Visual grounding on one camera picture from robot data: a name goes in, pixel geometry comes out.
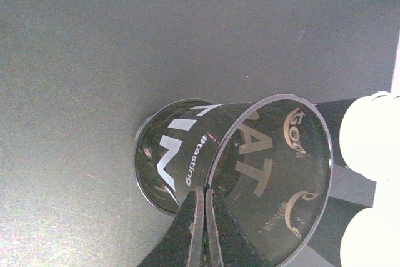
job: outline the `white roller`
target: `white roller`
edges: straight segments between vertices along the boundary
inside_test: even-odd
[[[363,143],[366,151],[363,163],[358,168],[371,181],[384,180],[391,165],[388,159],[391,160],[389,153],[392,131],[389,120],[392,105],[392,97],[387,93],[374,98],[367,107],[365,118],[368,124],[364,128],[366,139]]]
[[[342,237],[342,267],[400,266],[397,208],[368,208],[349,223]]]
[[[377,116],[372,113],[373,101],[387,95],[389,93],[383,91],[359,98],[343,117],[339,134],[340,149],[347,166],[357,173],[363,174],[366,164],[371,162],[371,155],[374,155],[370,145],[377,143],[374,137],[378,132],[374,129],[377,125],[373,123]]]
[[[385,174],[386,179],[400,186],[400,92],[392,93],[387,116]]]
[[[374,208],[397,208],[399,207],[400,187],[387,179],[376,182],[374,195]]]

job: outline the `dark gray surface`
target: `dark gray surface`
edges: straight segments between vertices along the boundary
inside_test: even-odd
[[[0,0],[0,264],[136,266],[172,221],[134,182],[146,116],[389,89],[399,4]]]
[[[315,250],[311,247],[306,246],[304,249],[297,255],[296,261],[291,262],[290,266],[293,267],[332,267],[332,264],[320,256]]]
[[[375,187],[376,182],[370,181],[350,169],[335,165],[329,195],[372,207],[374,205]]]

